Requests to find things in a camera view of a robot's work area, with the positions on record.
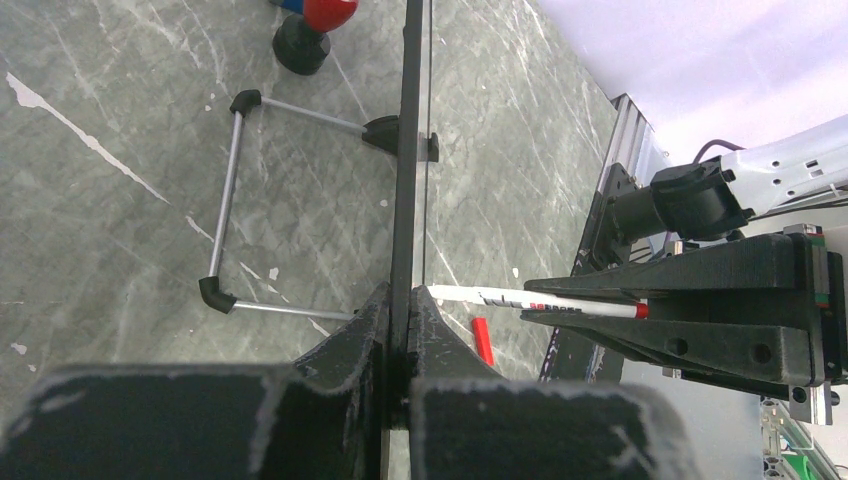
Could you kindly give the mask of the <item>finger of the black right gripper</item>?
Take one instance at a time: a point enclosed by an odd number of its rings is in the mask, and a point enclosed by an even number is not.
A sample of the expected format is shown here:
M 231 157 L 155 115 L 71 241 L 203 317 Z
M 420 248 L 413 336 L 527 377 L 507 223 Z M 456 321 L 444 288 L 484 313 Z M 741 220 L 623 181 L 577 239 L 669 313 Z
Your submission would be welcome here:
M 603 300 L 801 287 L 796 278 L 795 247 L 785 234 L 763 234 L 645 263 L 524 283 L 527 291 Z
M 547 311 L 526 310 L 523 319 Z M 814 379 L 807 301 L 659 301 L 646 319 L 618 318 L 609 334 L 625 358 L 679 370 L 691 381 L 789 398 Z

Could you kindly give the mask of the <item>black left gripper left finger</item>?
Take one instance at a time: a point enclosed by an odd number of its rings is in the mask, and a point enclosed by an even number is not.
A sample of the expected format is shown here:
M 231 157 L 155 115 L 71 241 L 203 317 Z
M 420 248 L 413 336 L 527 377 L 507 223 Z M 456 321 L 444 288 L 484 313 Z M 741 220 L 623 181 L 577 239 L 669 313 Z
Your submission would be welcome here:
M 5 479 L 381 479 L 390 288 L 291 363 L 73 365 L 4 429 Z

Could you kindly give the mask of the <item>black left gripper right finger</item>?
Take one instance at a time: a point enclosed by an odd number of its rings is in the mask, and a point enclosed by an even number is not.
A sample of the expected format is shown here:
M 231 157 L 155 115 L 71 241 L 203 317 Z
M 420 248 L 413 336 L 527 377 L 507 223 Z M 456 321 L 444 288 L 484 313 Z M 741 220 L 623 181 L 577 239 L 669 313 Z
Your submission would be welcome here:
M 639 385 L 509 380 L 410 298 L 410 472 L 415 479 L 698 479 L 683 422 Z

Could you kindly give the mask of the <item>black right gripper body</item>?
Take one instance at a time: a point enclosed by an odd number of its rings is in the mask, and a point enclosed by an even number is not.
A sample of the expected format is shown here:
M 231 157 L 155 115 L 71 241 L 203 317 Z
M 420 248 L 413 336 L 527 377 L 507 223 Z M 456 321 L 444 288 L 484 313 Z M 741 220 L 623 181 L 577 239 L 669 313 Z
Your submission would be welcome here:
M 790 415 L 814 425 L 831 425 L 840 404 L 834 391 L 847 383 L 847 306 L 845 259 L 828 243 L 824 230 L 811 224 L 785 227 L 795 247 L 796 278 L 810 292 L 818 318 L 810 322 L 814 379 L 789 388 Z

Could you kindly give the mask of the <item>red marker cap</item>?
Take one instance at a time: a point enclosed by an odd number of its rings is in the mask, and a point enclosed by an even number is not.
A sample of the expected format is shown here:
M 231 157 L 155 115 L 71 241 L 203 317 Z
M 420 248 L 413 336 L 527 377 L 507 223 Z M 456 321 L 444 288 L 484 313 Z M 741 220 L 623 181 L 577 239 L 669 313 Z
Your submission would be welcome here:
M 484 317 L 475 317 L 471 321 L 471 326 L 475 341 L 475 347 L 479 357 L 488 366 L 494 366 L 495 359 L 492 350 L 487 320 Z

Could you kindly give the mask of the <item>white marker pen body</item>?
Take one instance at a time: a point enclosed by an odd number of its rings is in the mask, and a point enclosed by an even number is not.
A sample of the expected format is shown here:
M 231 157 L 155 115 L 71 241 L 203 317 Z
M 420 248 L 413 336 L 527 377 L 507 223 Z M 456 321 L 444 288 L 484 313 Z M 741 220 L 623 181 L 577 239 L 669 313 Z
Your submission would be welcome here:
M 480 286 L 431 285 L 427 287 L 437 301 L 451 301 L 521 310 L 554 311 L 618 318 L 646 319 L 649 308 L 645 303 L 619 304 L 583 300 L 556 295 Z

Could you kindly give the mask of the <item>black framed whiteboard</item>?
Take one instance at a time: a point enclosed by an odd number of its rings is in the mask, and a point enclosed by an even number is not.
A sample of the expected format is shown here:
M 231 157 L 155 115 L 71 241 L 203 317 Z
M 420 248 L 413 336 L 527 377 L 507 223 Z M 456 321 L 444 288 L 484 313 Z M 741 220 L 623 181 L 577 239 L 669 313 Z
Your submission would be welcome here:
M 230 105 L 233 115 L 232 138 L 223 192 L 208 272 L 199 281 L 202 301 L 211 309 L 229 314 L 235 310 L 255 310 L 311 315 L 311 310 L 240 300 L 223 291 L 219 271 L 241 151 L 242 134 L 248 115 L 262 107 L 289 111 L 359 136 L 397 162 L 393 217 L 393 245 L 390 270 L 390 312 L 396 324 L 410 317 L 412 291 L 424 282 L 428 167 L 439 159 L 437 134 L 430 127 L 432 69 L 432 4 L 409 1 L 406 4 L 403 34 L 403 63 L 400 111 L 358 125 L 315 111 L 296 107 L 251 89 L 239 92 Z

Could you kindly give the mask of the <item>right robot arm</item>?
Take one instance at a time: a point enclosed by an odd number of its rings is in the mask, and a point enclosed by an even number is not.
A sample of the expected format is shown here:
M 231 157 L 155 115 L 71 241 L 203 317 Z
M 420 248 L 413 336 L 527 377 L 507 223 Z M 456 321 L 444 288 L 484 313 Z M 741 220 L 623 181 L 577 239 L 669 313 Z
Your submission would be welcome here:
M 832 389 L 847 381 L 842 256 L 815 225 L 733 232 L 846 179 L 845 117 L 663 169 L 645 186 L 612 164 L 573 275 L 526 283 L 577 304 L 522 316 L 686 380 L 785 400 L 793 419 L 828 425 Z

